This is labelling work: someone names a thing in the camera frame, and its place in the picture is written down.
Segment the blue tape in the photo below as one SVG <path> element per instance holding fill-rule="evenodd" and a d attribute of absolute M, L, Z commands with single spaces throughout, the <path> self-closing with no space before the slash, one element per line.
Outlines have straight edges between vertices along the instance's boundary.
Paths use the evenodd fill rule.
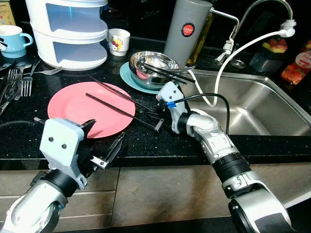
<path fill-rule="evenodd" d="M 167 102 L 166 104 L 167 104 L 167 107 L 168 107 L 169 109 L 176 107 L 176 104 L 175 104 L 174 101 Z"/>

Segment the blue plate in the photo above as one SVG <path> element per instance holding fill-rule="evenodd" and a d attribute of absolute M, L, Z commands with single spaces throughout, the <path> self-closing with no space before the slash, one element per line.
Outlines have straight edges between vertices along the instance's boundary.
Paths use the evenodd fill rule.
<path fill-rule="evenodd" d="M 133 80 L 133 77 L 131 75 L 131 70 L 130 70 L 130 67 L 128 66 L 128 62 L 124 63 L 121 66 L 120 75 L 121 75 L 121 78 L 123 79 L 123 81 L 126 82 L 126 84 L 128 84 L 129 86 L 131 86 L 132 88 L 134 88 L 138 91 L 149 93 L 149 94 L 157 94 L 159 92 L 159 91 L 149 90 L 149 89 L 146 89 L 144 87 L 137 85 L 136 82 Z"/>

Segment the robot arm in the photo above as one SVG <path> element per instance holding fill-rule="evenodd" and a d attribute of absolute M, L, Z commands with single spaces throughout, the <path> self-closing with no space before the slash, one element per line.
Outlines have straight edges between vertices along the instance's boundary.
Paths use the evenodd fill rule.
<path fill-rule="evenodd" d="M 166 83 L 156 98 L 168 105 L 173 132 L 186 132 L 200 142 L 226 196 L 231 199 L 229 210 L 239 232 L 296 232 L 286 209 L 251 170 L 215 118 L 188 113 L 183 102 L 174 104 L 173 101 L 182 99 L 183 94 L 172 82 Z"/>
<path fill-rule="evenodd" d="M 95 120 L 78 125 L 67 119 L 45 122 L 40 150 L 49 162 L 50 172 L 39 172 L 31 188 L 7 211 L 0 233 L 50 233 L 56 227 L 62 209 L 76 189 L 85 189 L 86 178 L 98 167 L 105 169 L 121 147 L 118 138 L 105 160 L 79 154 Z"/>

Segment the red label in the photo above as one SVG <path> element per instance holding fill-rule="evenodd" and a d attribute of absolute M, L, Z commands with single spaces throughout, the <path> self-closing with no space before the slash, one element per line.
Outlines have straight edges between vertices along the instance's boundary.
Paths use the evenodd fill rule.
<path fill-rule="evenodd" d="M 296 63 L 302 68 L 311 68 L 311 50 L 302 52 L 296 56 Z"/>
<path fill-rule="evenodd" d="M 194 25 L 192 23 L 184 24 L 181 33 L 185 37 L 191 36 L 194 33 Z"/>

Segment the stainless steel sink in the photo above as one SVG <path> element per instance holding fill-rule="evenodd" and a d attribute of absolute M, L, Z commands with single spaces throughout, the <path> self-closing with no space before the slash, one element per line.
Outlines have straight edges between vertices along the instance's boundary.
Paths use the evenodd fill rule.
<path fill-rule="evenodd" d="M 217 72 L 194 70 L 203 92 L 214 92 Z M 181 85 L 185 96 L 198 94 L 194 84 Z M 311 116 L 274 82 L 263 76 L 223 73 L 219 94 L 230 105 L 229 134 L 311 135 Z M 188 101 L 190 108 L 203 110 L 217 118 L 225 128 L 226 108 L 218 98 L 209 107 L 202 98 Z"/>

